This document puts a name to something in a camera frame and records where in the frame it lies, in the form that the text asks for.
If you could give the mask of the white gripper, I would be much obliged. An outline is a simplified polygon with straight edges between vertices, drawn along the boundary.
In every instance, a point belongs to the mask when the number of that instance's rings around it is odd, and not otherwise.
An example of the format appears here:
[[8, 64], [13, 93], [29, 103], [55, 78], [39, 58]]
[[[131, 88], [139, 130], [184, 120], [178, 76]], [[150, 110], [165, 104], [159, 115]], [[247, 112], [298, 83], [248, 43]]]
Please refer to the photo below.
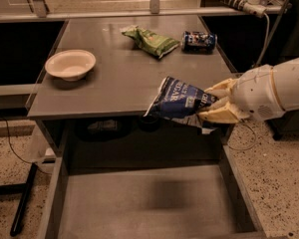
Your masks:
[[245, 72], [238, 80], [226, 79], [207, 88], [206, 93], [220, 100], [197, 115], [214, 123], [238, 123], [252, 117], [255, 120], [281, 118], [285, 111], [274, 86], [274, 70], [264, 65]]

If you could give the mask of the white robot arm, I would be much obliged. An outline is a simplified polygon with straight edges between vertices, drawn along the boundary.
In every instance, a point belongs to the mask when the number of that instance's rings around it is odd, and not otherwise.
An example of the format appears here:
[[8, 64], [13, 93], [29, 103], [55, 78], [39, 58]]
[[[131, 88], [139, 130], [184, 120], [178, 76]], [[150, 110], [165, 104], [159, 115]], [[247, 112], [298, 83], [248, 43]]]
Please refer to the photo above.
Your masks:
[[286, 112], [299, 110], [299, 58], [248, 70], [205, 91], [218, 101], [198, 113], [202, 120], [237, 123], [281, 118]]

